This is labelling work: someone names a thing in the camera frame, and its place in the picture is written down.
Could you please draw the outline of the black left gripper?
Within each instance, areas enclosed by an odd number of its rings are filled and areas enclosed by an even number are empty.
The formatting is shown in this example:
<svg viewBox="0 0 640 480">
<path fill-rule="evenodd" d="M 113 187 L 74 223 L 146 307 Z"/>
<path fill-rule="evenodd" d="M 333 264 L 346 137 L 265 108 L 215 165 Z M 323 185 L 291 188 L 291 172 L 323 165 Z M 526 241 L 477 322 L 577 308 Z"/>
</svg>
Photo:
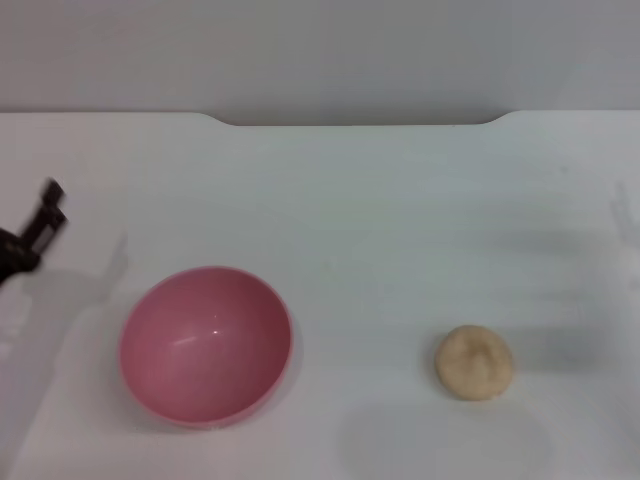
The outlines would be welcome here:
<svg viewBox="0 0 640 480">
<path fill-rule="evenodd" d="M 0 274 L 2 280 L 23 273 L 34 272 L 59 231 L 66 225 L 67 217 L 60 209 L 65 198 L 61 185 L 49 178 L 42 190 L 42 207 L 39 207 L 20 236 L 1 230 Z"/>
</svg>

